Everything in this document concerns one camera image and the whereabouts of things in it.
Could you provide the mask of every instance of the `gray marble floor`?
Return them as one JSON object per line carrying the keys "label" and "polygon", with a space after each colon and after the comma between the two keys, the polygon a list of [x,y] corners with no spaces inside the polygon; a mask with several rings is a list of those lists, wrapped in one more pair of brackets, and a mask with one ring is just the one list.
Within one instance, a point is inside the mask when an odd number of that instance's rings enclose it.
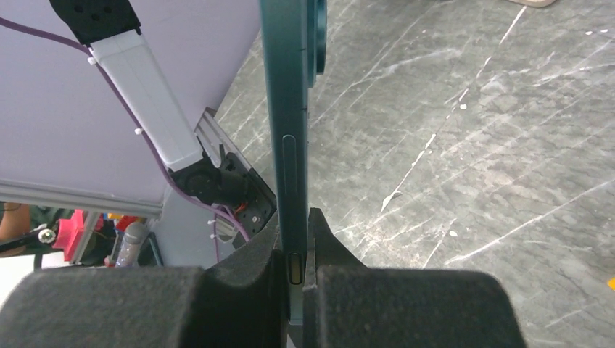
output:
{"label": "gray marble floor", "polygon": [[[310,203],[367,265],[496,276],[531,347],[615,347],[615,1],[329,1]],[[260,42],[221,125],[274,185]]]}

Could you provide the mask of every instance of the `black bracket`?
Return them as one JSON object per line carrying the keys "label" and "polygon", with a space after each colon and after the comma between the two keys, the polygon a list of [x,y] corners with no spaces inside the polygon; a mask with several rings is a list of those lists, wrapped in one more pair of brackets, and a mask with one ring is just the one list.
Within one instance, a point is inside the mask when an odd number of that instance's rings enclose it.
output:
{"label": "black bracket", "polygon": [[[314,243],[304,289],[304,339],[292,336],[298,347],[526,346],[508,297],[493,277],[370,269],[335,239],[320,210],[310,211],[309,224]],[[157,347],[160,342],[194,347],[198,342],[282,348],[289,332],[287,292],[277,219],[271,219],[245,247],[207,270],[35,272],[5,302],[0,341],[16,348],[42,341],[49,347]],[[75,326],[74,318],[81,324]],[[113,335],[109,327],[115,328]]]}
{"label": "black bracket", "polygon": [[[205,204],[229,206],[235,218],[252,237],[276,212],[276,197],[253,168],[246,169],[233,153],[220,148],[222,164],[214,166],[207,153],[203,159],[177,172],[170,172],[177,187]],[[240,247],[243,239],[235,239]]]}
{"label": "black bracket", "polygon": [[57,15],[68,25],[80,44],[104,40],[136,30],[141,23],[129,0],[49,0]]}
{"label": "black bracket", "polygon": [[137,263],[139,264],[139,267],[165,265],[162,260],[162,255],[160,254],[160,248],[158,247],[158,241],[156,240],[156,234],[154,232],[150,232],[149,235],[147,235],[147,240],[141,246]]}
{"label": "black bracket", "polygon": [[33,246],[43,246],[47,245],[41,243],[38,240],[38,232],[40,232],[42,228],[35,228],[32,231],[24,234],[23,236],[19,236],[17,238],[9,239],[8,241],[3,241],[0,243],[0,254],[3,252],[8,252],[13,249],[19,247],[33,247]]}

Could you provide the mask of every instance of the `metal frame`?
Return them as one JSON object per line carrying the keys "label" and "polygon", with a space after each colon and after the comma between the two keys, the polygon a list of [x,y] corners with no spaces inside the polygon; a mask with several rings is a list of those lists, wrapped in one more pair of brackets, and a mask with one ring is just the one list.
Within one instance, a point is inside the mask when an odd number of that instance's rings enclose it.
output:
{"label": "metal frame", "polygon": [[245,159],[244,155],[237,149],[235,143],[233,143],[215,121],[212,113],[213,110],[209,108],[205,109],[194,132],[214,166],[220,167],[222,164],[222,159],[220,158],[220,145],[222,145],[226,154],[235,154],[246,170],[252,169],[252,165]]}
{"label": "metal frame", "polygon": [[[266,184],[212,117],[204,115],[200,141],[189,129],[129,0],[109,1],[104,11],[92,1],[50,2],[79,43],[89,48],[91,62],[108,75],[180,190],[207,204],[237,204],[241,209],[253,176],[257,185],[251,189],[270,198],[259,187]],[[260,15],[289,320],[301,324],[308,254],[308,89],[324,70],[326,0],[260,0]],[[225,151],[231,148],[246,172],[235,173],[233,162],[224,165]],[[272,212],[264,214],[268,220]]]}
{"label": "metal frame", "polygon": [[100,219],[100,212],[88,212],[88,216],[86,220],[83,222],[83,234],[81,235],[81,240],[79,244],[77,244],[77,249],[75,250],[75,254],[70,259],[70,264],[75,265],[81,261],[83,257],[83,253],[86,251],[86,247],[90,242],[92,234],[94,234],[94,229],[96,228],[96,224]]}
{"label": "metal frame", "polygon": [[16,183],[2,179],[0,179],[0,201],[88,211],[116,212],[141,216],[143,218],[159,218],[162,214],[162,204],[84,194],[77,190],[67,190],[32,183]]}

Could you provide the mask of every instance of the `person's arm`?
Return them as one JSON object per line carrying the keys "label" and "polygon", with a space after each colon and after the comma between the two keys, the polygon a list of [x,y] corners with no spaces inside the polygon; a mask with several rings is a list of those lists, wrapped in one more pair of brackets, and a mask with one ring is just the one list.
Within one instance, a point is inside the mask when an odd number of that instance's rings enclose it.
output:
{"label": "person's arm", "polygon": [[[0,241],[8,241],[22,236],[30,230],[30,207],[26,204],[4,203],[4,214],[0,221]],[[21,253],[24,246],[3,252],[0,257]]]}

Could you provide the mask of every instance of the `pink part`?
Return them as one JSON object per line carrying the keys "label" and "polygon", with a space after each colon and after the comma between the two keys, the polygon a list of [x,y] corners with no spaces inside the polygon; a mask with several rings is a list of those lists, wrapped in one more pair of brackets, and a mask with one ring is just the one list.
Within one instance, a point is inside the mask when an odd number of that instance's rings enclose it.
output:
{"label": "pink part", "polygon": [[[53,248],[64,250],[64,261],[70,261],[77,251],[83,236],[83,221],[83,210],[75,210],[70,219],[59,219],[58,235]],[[103,223],[101,215],[94,229],[100,230]]]}

